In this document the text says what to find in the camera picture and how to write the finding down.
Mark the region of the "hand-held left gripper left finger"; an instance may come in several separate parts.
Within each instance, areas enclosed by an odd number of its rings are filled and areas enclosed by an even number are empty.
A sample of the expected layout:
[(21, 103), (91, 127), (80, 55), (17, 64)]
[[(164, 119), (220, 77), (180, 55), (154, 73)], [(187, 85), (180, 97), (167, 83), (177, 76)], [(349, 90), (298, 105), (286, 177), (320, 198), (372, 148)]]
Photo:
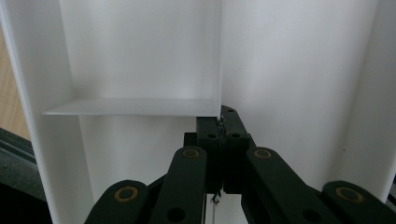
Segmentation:
[(206, 192), (218, 193), (222, 188), (219, 123), (216, 117), (197, 117), (194, 133), (184, 133), (184, 147), (200, 147), (206, 152)]

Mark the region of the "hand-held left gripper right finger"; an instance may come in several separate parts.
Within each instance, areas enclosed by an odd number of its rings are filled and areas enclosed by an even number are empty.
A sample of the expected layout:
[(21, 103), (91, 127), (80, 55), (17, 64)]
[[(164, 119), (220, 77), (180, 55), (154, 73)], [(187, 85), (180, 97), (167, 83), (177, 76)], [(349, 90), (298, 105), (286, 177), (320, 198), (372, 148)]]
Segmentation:
[(234, 108), (221, 107), (223, 136), (223, 190), (241, 194), (244, 187), (244, 159), (250, 148), (251, 136)]

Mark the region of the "white divided storage organizer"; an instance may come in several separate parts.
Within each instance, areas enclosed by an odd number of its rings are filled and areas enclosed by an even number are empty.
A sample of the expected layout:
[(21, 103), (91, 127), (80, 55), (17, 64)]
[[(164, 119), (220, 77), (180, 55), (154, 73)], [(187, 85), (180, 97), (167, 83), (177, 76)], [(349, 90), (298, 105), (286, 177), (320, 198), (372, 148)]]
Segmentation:
[(314, 188), (396, 175), (396, 0), (0, 0), (55, 224), (236, 109)]

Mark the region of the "dark grey object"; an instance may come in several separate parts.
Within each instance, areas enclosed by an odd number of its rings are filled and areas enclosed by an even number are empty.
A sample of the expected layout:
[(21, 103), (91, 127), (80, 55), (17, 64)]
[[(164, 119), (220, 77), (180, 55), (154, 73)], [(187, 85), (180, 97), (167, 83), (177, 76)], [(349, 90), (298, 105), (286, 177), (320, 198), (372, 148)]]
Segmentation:
[(31, 142), (2, 128), (0, 224), (52, 224)]

